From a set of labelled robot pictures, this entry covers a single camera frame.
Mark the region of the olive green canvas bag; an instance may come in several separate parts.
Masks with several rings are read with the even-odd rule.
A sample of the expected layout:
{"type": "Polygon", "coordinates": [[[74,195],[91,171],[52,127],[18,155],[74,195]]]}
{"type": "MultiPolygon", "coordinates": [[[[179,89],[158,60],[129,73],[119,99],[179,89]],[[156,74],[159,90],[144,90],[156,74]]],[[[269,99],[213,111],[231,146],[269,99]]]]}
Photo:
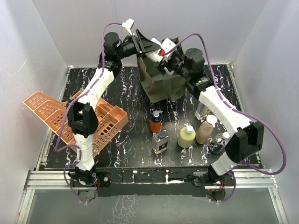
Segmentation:
{"type": "Polygon", "coordinates": [[[169,98],[174,101],[185,93],[185,79],[174,73],[162,75],[156,67],[157,62],[151,61],[150,53],[137,57],[137,66],[140,74],[140,83],[151,103],[169,98]]]}

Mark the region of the white rectangular lotion bottle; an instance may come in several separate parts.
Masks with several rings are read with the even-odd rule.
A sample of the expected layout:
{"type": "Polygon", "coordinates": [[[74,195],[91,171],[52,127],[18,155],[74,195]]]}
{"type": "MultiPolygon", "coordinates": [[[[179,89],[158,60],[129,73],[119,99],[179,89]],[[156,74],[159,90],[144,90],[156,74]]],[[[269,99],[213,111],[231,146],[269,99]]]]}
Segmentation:
{"type": "Polygon", "coordinates": [[[158,40],[157,40],[156,38],[154,38],[154,37],[151,39],[151,41],[154,42],[154,43],[156,43],[159,47],[158,47],[158,49],[156,49],[156,50],[150,52],[150,54],[149,54],[149,58],[150,58],[151,61],[153,61],[153,62],[160,62],[160,61],[163,59],[163,57],[162,57],[161,55],[159,55],[159,52],[160,52],[160,50],[161,50],[161,48],[160,48],[160,46],[161,46],[161,42],[158,41],[158,40]]]}

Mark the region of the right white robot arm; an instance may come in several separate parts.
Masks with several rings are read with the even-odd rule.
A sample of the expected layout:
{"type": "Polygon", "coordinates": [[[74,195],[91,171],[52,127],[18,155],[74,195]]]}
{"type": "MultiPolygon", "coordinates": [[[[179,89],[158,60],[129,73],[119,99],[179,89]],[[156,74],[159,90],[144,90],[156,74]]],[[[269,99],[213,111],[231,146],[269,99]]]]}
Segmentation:
{"type": "Polygon", "coordinates": [[[200,49],[190,48],[183,52],[180,47],[165,47],[160,48],[158,55],[162,59],[157,67],[163,73],[175,72],[183,77],[188,91],[198,97],[199,103],[206,106],[228,131],[230,138],[224,153],[209,166],[204,176],[206,182],[219,185],[232,168],[262,149],[264,125],[242,115],[223,96],[212,76],[205,73],[200,49]]]}

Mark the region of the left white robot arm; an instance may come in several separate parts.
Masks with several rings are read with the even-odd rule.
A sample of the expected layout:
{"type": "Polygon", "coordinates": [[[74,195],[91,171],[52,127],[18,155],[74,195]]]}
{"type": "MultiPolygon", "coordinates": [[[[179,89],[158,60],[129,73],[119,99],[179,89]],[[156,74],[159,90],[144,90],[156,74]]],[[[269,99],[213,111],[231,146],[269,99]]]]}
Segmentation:
{"type": "Polygon", "coordinates": [[[158,52],[160,46],[157,39],[148,39],[138,30],[134,33],[129,30],[124,40],[116,32],[102,36],[102,52],[95,74],[82,93],[68,103],[65,113],[77,149],[75,171],[69,174],[73,180],[85,186],[99,181],[94,157],[128,121],[127,114],[120,108],[107,111],[105,105],[99,104],[106,88],[119,74],[121,60],[131,55],[158,52]]]}

